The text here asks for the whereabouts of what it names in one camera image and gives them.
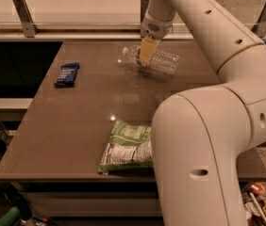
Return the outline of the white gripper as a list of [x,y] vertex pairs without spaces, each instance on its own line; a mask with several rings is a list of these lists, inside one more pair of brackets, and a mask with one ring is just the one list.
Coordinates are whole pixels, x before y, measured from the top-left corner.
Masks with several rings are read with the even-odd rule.
[[174,16],[166,19],[153,17],[149,11],[144,14],[141,23],[141,36],[143,37],[140,47],[140,62],[147,63],[156,51],[158,41],[163,39],[170,31]]

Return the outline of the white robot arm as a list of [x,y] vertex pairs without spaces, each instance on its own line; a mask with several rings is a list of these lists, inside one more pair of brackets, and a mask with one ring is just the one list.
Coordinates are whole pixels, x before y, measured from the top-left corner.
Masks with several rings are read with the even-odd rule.
[[164,225],[248,226],[236,161],[266,141],[266,44],[215,0],[150,0],[143,57],[175,16],[220,82],[178,92],[155,112],[152,152]]

